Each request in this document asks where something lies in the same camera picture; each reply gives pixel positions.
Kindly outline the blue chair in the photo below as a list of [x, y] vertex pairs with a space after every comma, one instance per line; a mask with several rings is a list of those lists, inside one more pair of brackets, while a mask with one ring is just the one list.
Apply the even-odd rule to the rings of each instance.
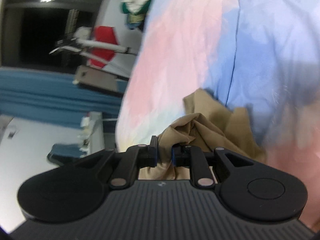
[[47, 160], [57, 166], [73, 163], [87, 154], [82, 152], [78, 144], [54, 144], [47, 154]]

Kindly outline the grey flat panel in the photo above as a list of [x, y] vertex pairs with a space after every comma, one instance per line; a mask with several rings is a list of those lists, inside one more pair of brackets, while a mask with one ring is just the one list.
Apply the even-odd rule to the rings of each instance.
[[77, 68], [73, 80], [79, 87], [118, 97], [123, 96], [127, 82], [126, 77], [84, 65]]

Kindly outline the silver tripod stand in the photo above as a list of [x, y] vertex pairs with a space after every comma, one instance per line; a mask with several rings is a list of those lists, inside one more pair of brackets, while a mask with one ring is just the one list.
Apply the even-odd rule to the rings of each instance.
[[118, 54], [126, 54], [126, 55], [138, 55], [138, 50], [133, 49], [132, 47], [121, 46], [118, 44], [111, 44], [100, 41], [86, 40], [81, 38], [71, 38], [65, 40], [59, 40], [56, 43], [56, 48], [49, 52], [49, 54], [58, 53], [62, 50], [67, 50], [72, 53], [79, 54], [89, 59], [97, 60], [101, 63], [107, 64], [108, 61], [103, 59], [102, 57], [98, 57], [93, 55], [92, 53], [86, 52], [85, 49], [104, 49], [110, 50], [114, 53]]

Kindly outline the tan printed t-shirt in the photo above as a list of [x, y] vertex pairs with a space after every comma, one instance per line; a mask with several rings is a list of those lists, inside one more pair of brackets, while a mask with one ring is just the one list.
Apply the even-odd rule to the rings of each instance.
[[140, 179], [189, 179], [189, 170], [174, 167], [171, 148], [174, 144], [189, 144], [210, 151], [223, 147], [245, 157], [264, 163], [266, 154], [255, 139], [244, 107], [228, 110], [205, 90], [198, 89], [183, 99], [185, 116], [174, 121], [158, 136], [161, 162], [154, 168], [142, 168]]

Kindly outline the pastel rainbow bed sheet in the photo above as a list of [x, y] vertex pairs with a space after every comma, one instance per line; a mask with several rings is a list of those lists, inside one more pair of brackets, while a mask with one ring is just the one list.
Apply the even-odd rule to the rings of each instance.
[[153, 0], [116, 144], [147, 144], [201, 113], [237, 149], [306, 185], [319, 230], [319, 0]]

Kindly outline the pile of clothes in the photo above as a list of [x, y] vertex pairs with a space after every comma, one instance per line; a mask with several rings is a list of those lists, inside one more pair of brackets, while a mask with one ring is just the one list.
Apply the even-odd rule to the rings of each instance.
[[121, 11], [126, 15], [126, 26], [130, 30], [144, 30], [145, 19], [152, 0], [121, 0]]

